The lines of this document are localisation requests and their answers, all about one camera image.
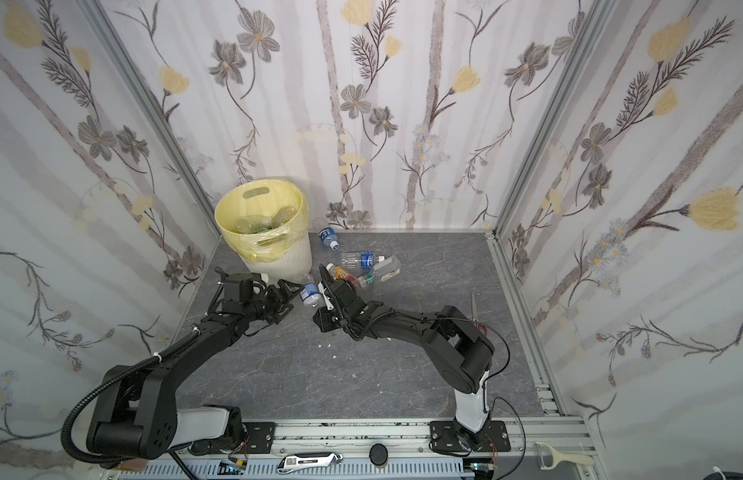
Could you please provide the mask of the red orange tea bottle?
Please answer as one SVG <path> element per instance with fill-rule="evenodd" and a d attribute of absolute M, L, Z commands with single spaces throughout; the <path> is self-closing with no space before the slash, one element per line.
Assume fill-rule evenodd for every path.
<path fill-rule="evenodd" d="M 347 282 L 351 282 L 353 284 L 358 282 L 357 277 L 354 274 L 351 274 L 351 272 L 349 272 L 349 270 L 347 270 L 343 266 L 329 263 L 327 265 L 327 270 L 334 279 L 346 280 Z"/>

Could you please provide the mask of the clear bottle blue label top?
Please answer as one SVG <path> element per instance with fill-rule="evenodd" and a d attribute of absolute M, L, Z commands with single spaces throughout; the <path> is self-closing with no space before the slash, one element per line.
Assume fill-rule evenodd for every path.
<path fill-rule="evenodd" d="M 385 256 L 373 252 L 343 252 L 341 255 L 343 268 L 356 273 L 369 272 L 383 261 Z"/>

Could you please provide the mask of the clear crushed bottle white cap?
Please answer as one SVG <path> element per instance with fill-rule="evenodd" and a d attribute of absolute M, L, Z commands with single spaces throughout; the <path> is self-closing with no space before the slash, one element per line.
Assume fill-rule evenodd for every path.
<path fill-rule="evenodd" d="M 296 215 L 297 209 L 283 207 L 274 216 L 251 215 L 238 220 L 236 231 L 239 234 L 255 235 L 280 228 L 290 222 Z"/>

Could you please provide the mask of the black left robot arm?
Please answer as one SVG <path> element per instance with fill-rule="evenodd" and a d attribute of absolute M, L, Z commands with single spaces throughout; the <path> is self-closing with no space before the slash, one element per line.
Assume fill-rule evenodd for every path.
<path fill-rule="evenodd" d="M 61 430 L 71 458 L 109 465 L 153 460 L 183 447 L 198 446 L 201 454 L 236 450 L 248 440 L 239 408 L 181 410 L 177 391 L 208 360 L 254 336 L 251 323 L 280 323 L 303 287 L 288 280 L 270 285 L 257 273 L 218 273 L 207 314 L 187 335 L 132 366 L 112 368 L 73 407 Z"/>

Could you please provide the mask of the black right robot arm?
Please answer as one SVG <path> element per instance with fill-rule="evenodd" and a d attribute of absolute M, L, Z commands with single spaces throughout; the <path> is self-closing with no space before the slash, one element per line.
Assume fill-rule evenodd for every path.
<path fill-rule="evenodd" d="M 495 346 L 475 322 L 451 305 L 435 313 L 417 313 L 367 302 L 351 282 L 331 276 L 325 265 L 319 272 L 327 305 L 314 315 L 315 324 L 323 332 L 341 329 L 355 342 L 389 339 L 421 347 L 455 391 L 453 432 L 435 438 L 457 443 L 457 454 L 479 450 L 489 439 L 485 384 Z"/>

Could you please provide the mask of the white bin with yellow liner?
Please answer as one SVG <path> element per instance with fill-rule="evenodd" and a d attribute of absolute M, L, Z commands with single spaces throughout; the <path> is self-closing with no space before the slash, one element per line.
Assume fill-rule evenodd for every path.
<path fill-rule="evenodd" d="M 272 217 L 288 206 L 296 208 L 298 213 L 280 228 L 255 235 L 236 231 L 242 217 Z M 220 200 L 215 220 L 227 246 L 241 257 L 251 272 L 265 274 L 276 282 L 280 279 L 296 281 L 312 269 L 310 206 L 296 184 L 268 178 L 240 185 Z"/>

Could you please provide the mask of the black round knob centre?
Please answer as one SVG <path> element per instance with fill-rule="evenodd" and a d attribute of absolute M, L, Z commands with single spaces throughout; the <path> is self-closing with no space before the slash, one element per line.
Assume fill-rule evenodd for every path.
<path fill-rule="evenodd" d="M 381 443 L 373 444 L 369 451 L 369 460 L 373 466 L 384 468 L 389 462 L 389 450 Z"/>

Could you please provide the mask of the silver adjustable wrench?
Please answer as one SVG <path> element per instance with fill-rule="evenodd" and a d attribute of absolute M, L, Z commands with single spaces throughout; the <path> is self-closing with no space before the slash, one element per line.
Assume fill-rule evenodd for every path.
<path fill-rule="evenodd" d="M 277 467 L 277 474 L 288 475 L 310 468 L 325 468 L 342 464 L 344 456 L 336 452 L 295 453 L 285 456 Z"/>

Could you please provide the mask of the white peeler tool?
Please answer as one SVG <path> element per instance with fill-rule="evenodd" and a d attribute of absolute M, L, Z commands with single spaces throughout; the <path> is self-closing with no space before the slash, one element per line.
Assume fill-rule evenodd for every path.
<path fill-rule="evenodd" d="M 589 455 L 563 453 L 553 447 L 553 445 L 545 442 L 535 442 L 535 452 L 537 452 L 537 460 L 539 460 L 539 469 L 541 471 L 553 471 L 562 463 L 583 467 L 595 466 L 595 459 Z"/>

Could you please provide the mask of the red handled scissors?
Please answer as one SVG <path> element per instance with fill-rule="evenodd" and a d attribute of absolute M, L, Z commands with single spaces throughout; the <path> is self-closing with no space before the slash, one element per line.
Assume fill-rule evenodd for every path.
<path fill-rule="evenodd" d="M 483 325 L 483 323 L 479 322 L 479 318 L 477 318 L 477 314 L 479 311 L 477 311 L 477 297 L 475 297 L 475 294 L 471 294 L 471 321 L 473 321 L 473 325 L 475 325 L 475 328 L 479 330 L 479 332 L 483 333 L 483 335 L 487 334 L 487 327 Z"/>

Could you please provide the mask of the aluminium mounting rail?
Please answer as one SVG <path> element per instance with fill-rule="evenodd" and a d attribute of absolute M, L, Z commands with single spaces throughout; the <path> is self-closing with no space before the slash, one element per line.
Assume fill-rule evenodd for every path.
<path fill-rule="evenodd" d="M 476 452 L 457 454 L 457 443 L 437 440 L 453 432 L 453 422 L 435 419 L 280 420 L 250 429 L 248 443 L 231 455 L 168 454 L 138 471 L 106 473 L 108 479 L 601 479 L 595 444 L 579 417 L 499 418 L 489 426 L 489 439 Z M 581 453 L 595 466 L 559 464 L 541 471 L 535 442 L 563 453 Z M 377 468 L 369 460 L 373 444 L 389 450 L 389 462 Z M 336 452 L 339 465 L 277 474 L 281 460 L 295 453 Z"/>

